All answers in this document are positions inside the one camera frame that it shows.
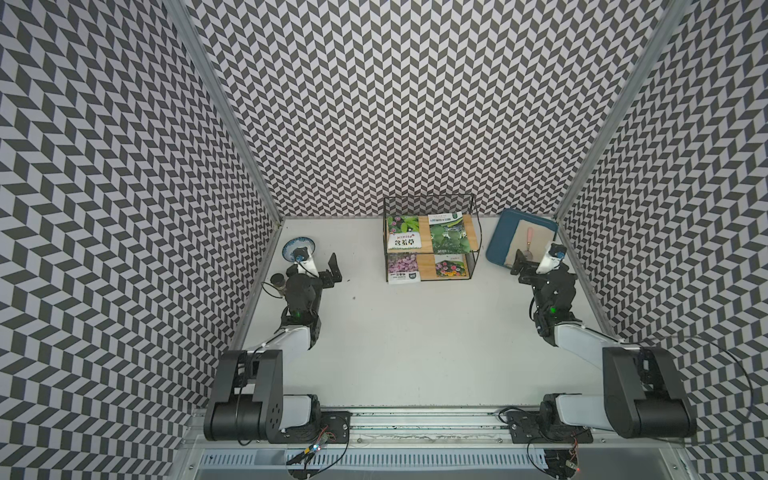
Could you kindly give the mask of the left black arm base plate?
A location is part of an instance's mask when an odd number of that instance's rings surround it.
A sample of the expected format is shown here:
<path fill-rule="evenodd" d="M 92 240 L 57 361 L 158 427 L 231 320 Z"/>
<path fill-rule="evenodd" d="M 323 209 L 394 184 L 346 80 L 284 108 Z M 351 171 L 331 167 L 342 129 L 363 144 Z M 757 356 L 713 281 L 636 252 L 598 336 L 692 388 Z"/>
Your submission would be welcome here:
<path fill-rule="evenodd" d="M 276 443 L 307 446 L 317 440 L 331 445 L 347 444 L 350 439 L 352 414 L 346 410 L 321 411 L 315 420 L 300 427 L 278 432 Z"/>

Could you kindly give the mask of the purple flower seed bag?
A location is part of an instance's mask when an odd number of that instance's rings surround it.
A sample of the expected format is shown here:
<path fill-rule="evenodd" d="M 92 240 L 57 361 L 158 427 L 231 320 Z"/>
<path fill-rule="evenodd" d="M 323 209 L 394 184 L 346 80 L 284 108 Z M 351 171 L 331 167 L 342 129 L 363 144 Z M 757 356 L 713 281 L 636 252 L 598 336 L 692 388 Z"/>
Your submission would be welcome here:
<path fill-rule="evenodd" d="M 419 283 L 421 275 L 415 253 L 393 253 L 387 257 L 387 281 L 390 284 Z"/>

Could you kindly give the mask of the pink handled metal spoon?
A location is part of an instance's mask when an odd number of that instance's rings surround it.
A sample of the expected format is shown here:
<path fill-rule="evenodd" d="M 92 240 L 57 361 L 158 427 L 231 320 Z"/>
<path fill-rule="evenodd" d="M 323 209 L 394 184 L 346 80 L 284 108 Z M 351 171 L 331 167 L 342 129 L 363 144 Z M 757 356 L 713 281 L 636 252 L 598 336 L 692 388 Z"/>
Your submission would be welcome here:
<path fill-rule="evenodd" d="M 531 250 L 534 234 L 535 234 L 534 229 L 532 227 L 528 227 L 526 231 L 526 245 L 525 245 L 525 249 L 523 250 L 523 255 L 527 261 L 534 260 L 534 255 Z"/>

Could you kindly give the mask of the green lotus seed bag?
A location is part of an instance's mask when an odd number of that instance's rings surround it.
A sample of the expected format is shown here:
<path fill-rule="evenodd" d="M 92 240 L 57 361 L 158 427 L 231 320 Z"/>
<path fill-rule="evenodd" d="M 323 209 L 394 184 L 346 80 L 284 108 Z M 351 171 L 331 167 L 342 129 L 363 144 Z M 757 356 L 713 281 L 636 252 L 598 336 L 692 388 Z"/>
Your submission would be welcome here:
<path fill-rule="evenodd" d="M 435 254 L 465 254 L 473 250 L 461 212 L 433 214 L 427 219 Z"/>

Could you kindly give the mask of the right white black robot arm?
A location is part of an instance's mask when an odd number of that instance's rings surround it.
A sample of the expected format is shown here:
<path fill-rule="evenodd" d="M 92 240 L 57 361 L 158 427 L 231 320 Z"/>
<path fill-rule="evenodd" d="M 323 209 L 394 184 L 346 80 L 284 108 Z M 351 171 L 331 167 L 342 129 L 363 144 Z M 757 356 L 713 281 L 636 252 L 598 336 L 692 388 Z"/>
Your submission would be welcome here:
<path fill-rule="evenodd" d="M 562 441 L 592 429 L 622 438 L 685 439 L 697 430 L 673 356 L 660 347 L 626 343 L 587 327 L 572 312 L 577 277 L 563 264 L 564 246 L 549 245 L 540 261 L 517 251 L 510 268 L 532 289 L 529 316 L 538 335 L 597 368 L 596 395 L 544 396 L 535 422 L 546 440 Z"/>

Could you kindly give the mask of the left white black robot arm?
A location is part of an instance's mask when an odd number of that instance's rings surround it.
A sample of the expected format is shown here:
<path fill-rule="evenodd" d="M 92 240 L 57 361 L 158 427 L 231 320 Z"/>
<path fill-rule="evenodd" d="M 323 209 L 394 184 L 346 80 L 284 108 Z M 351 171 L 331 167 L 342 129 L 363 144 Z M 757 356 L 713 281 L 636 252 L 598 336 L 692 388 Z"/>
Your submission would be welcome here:
<path fill-rule="evenodd" d="M 302 444 L 323 435 L 318 397 L 287 394 L 284 367 L 315 347 L 322 294 L 342 281 L 336 254 L 316 274 L 299 265 L 286 271 L 279 328 L 257 346 L 228 350 L 219 359 L 203 422 L 208 441 Z"/>

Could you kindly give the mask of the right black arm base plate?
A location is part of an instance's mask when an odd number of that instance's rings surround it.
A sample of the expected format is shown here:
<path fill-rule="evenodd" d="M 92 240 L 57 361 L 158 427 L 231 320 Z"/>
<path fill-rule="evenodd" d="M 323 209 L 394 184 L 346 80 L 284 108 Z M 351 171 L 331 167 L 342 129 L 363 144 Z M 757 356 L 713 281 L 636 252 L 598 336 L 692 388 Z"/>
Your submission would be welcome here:
<path fill-rule="evenodd" d="M 503 414 L 512 442 L 523 444 L 591 444 L 592 432 L 586 427 L 571 426 L 559 419 L 545 420 L 539 413 L 523 410 L 509 410 Z"/>

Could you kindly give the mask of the teal plastic tray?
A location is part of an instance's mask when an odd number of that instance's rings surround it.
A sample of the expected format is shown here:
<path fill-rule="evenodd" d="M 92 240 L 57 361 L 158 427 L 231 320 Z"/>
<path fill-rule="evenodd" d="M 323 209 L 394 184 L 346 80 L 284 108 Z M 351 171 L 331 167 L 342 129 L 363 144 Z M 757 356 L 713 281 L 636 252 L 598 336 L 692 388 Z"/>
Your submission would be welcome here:
<path fill-rule="evenodd" d="M 507 267 L 504 265 L 504 258 L 508 251 L 513 233 L 520 220 L 527 220 L 529 222 L 544 225 L 550 228 L 556 234 L 556 237 L 553 240 L 557 239 L 558 226 L 555 221 L 544 217 L 523 213 L 511 208 L 505 209 L 498 219 L 496 228 L 487 246 L 486 258 L 489 262 L 502 267 Z"/>

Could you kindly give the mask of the beige folded cloth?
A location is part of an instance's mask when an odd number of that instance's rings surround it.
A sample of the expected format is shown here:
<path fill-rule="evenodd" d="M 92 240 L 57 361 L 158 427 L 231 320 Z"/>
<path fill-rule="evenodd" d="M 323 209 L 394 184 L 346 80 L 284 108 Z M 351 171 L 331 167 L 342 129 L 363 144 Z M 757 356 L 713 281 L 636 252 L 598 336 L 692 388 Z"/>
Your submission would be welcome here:
<path fill-rule="evenodd" d="M 525 249 L 526 231 L 528 227 L 532 227 L 535 232 L 531 246 L 534 255 L 534 260 L 532 262 L 541 261 L 547 244 L 556 237 L 555 232 L 544 225 L 535 224 L 527 220 L 520 220 L 513 233 L 508 251 L 504 258 L 505 266 L 511 267 L 514 262 L 516 251 L 521 250 L 523 252 Z"/>

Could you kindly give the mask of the aluminium front rail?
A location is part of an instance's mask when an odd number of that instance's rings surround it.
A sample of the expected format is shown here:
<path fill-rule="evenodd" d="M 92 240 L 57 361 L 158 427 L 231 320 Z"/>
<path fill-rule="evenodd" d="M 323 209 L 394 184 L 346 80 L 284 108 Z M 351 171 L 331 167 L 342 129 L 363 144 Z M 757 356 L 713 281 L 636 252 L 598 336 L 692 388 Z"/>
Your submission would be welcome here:
<path fill-rule="evenodd" d="M 497 411 L 503 407 L 329 407 L 350 413 L 351 447 L 405 448 L 522 448 L 529 440 L 519 427 L 507 426 Z M 188 422 L 179 448 L 238 447 L 237 441 L 209 442 L 203 435 L 204 411 Z M 683 448 L 682 441 L 650 438 L 625 439 L 615 432 L 591 429 L 592 442 L 579 440 L 579 448 Z"/>

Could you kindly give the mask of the blue patterned ceramic bowl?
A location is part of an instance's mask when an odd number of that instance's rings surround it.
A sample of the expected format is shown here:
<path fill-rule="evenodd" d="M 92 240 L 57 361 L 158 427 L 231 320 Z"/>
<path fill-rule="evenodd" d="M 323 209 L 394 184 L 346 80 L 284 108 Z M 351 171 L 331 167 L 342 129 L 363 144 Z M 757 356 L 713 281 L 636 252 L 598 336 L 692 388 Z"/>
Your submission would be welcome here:
<path fill-rule="evenodd" d="M 316 250 L 315 242 L 306 236 L 288 240 L 282 248 L 282 257 L 291 263 L 301 263 L 311 259 Z"/>

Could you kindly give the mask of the green white seed bag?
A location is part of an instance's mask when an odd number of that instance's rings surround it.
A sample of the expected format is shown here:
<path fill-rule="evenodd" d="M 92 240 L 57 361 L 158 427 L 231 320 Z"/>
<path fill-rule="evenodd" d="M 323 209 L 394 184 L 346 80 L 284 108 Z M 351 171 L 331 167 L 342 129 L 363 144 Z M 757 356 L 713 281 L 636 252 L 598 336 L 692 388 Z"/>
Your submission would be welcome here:
<path fill-rule="evenodd" d="M 419 250 L 422 247 L 418 216 L 388 216 L 386 234 L 388 250 Z"/>

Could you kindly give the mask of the colourful flower seed bag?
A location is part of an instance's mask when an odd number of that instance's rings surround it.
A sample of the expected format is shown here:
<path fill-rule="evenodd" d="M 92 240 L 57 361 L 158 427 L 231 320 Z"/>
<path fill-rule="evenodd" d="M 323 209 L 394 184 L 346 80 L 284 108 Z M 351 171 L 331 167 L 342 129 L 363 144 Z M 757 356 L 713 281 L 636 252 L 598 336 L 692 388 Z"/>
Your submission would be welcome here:
<path fill-rule="evenodd" d="M 440 254 L 435 256 L 435 274 L 438 279 L 467 278 L 468 266 L 465 254 Z"/>

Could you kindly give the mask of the small dark spice jar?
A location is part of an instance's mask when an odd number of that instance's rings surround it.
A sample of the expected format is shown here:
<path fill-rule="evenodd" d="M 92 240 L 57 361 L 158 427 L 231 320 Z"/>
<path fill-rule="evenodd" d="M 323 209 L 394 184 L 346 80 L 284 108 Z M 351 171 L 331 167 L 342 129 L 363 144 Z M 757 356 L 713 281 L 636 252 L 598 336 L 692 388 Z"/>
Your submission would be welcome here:
<path fill-rule="evenodd" d="M 286 284 L 286 277 L 284 274 L 282 273 L 273 274 L 269 278 L 268 283 L 271 287 L 273 287 L 276 291 L 278 291 L 280 295 L 284 294 L 285 284 Z"/>

